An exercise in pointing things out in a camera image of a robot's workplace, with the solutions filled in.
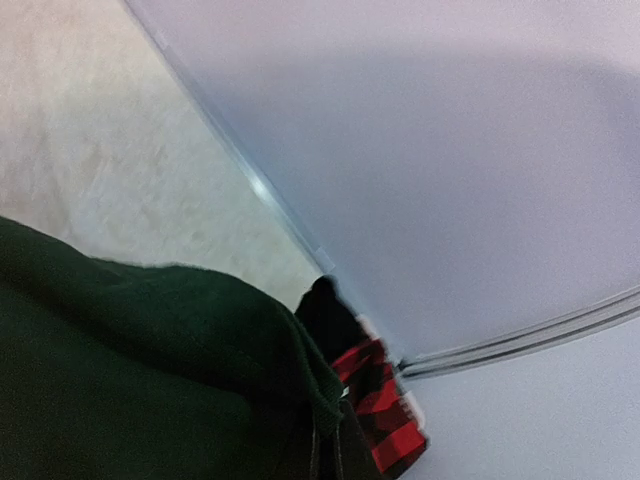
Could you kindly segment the white green raglan t-shirt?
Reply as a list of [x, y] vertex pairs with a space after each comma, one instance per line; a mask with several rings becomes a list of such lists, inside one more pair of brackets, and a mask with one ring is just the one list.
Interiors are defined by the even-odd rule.
[[5, 479], [276, 479], [343, 387], [278, 300], [212, 270], [86, 256], [1, 222]]

